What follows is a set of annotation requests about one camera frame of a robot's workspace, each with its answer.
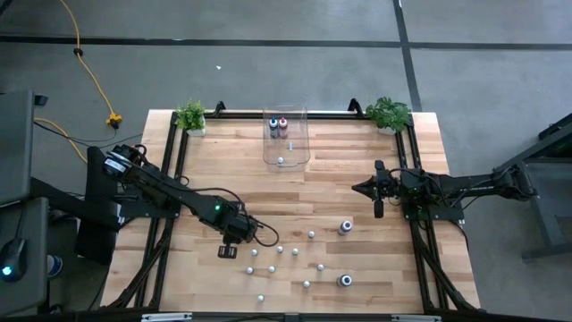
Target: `wooden tabletop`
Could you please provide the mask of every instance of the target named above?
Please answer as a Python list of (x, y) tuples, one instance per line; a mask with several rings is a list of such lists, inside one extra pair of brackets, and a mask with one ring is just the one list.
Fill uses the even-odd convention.
[[(156, 165), (162, 162), (171, 113), (149, 111), (142, 143)], [(436, 115), (413, 116), (424, 169), (446, 174)], [(189, 138), (183, 175), (189, 177), (189, 187), (219, 186), (238, 193), (250, 215), (278, 230), (284, 252), (251, 242), (239, 245), (234, 260), (218, 258), (222, 236), (184, 208), (172, 232), (161, 311), (421, 312), (411, 234), (400, 207), (385, 202), (385, 217), (375, 219), (372, 201), (350, 188), (374, 174), (376, 159), (387, 168), (399, 167), (394, 137), (379, 134), (368, 121), (308, 121), (311, 158), (305, 169), (276, 173), (262, 159), (262, 126), (261, 120), (208, 120), (204, 138)], [(178, 131), (172, 170), (180, 136)], [(405, 144), (409, 152), (407, 139)], [(344, 220), (354, 228), (339, 236)], [(148, 226), (149, 220), (140, 218), (119, 232), (102, 305), (116, 299), (139, 270)], [(314, 239), (307, 237), (310, 230)], [(259, 230), (259, 238), (271, 242), (273, 235), (266, 231)], [(436, 222), (435, 232), (444, 271), (478, 306), (463, 236), (448, 222)], [(298, 256), (291, 254), (294, 248)], [(253, 249), (256, 257), (250, 254)], [(325, 270), (317, 271), (318, 264)], [(274, 273), (270, 266), (276, 267)], [(253, 275), (247, 267), (255, 269)], [(353, 285), (336, 285), (343, 274), (351, 275)], [(433, 274), (428, 278), (436, 303)], [(311, 283), (309, 288), (304, 281)], [(258, 294), (264, 302), (258, 302)]]

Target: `concrete floor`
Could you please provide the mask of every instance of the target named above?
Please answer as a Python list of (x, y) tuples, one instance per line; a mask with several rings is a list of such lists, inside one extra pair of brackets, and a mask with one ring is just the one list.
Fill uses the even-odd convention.
[[(411, 41), (569, 43), (567, 0), (402, 0)], [(391, 0), (69, 0), (83, 35), (133, 38), (399, 40)], [(58, 1), (15, 1), (0, 32), (71, 35)], [(34, 89), (50, 97), (36, 114), (71, 135), (98, 139), (105, 103), (72, 54), (73, 46), (0, 44), (0, 91)], [(342, 110), (383, 95), (409, 102), (401, 50), (339, 47), (84, 46), (84, 58), (125, 119), (117, 139), (142, 131), (149, 108), (174, 108), (188, 97), (214, 107), (298, 102)], [(453, 175), (489, 172), (534, 143), (549, 123), (571, 112), (572, 52), (412, 50), (424, 111), (436, 112)], [(82, 192), (86, 167), (69, 144), (35, 131), (33, 174), (64, 191)], [(571, 319), (572, 256), (524, 264), (520, 252), (541, 246), (528, 204), (479, 199), (466, 212), (471, 261), (484, 309)], [(54, 290), (67, 309), (85, 309), (106, 267), (75, 258), (72, 225), (50, 232), (66, 258)]]

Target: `transparent bin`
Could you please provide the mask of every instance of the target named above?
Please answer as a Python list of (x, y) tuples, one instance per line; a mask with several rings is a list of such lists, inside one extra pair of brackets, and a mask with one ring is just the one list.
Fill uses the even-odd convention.
[[(303, 166), (310, 159), (307, 137), (307, 110), (303, 106), (284, 105), (265, 108), (264, 115), (264, 161), (276, 168), (295, 168)], [(272, 119), (285, 118), (288, 122), (286, 133), (279, 130), (273, 137), (270, 128)]]

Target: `small bottle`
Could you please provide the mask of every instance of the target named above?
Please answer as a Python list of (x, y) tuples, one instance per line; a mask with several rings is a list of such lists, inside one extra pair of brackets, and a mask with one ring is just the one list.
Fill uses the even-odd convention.
[(280, 137), (282, 139), (288, 138), (288, 121), (285, 118), (281, 118), (278, 126), (280, 127)]
[(343, 236), (346, 233), (349, 233), (350, 230), (351, 230), (351, 222), (346, 220), (343, 223), (341, 223), (340, 229), (338, 229), (338, 234)]
[(275, 118), (270, 119), (268, 121), (268, 127), (270, 128), (270, 137), (273, 139), (278, 138), (280, 133), (278, 132), (278, 121)]
[(344, 286), (344, 287), (350, 286), (351, 285), (351, 276), (344, 274), (344, 275), (338, 277), (337, 283), (338, 283), (338, 286)]

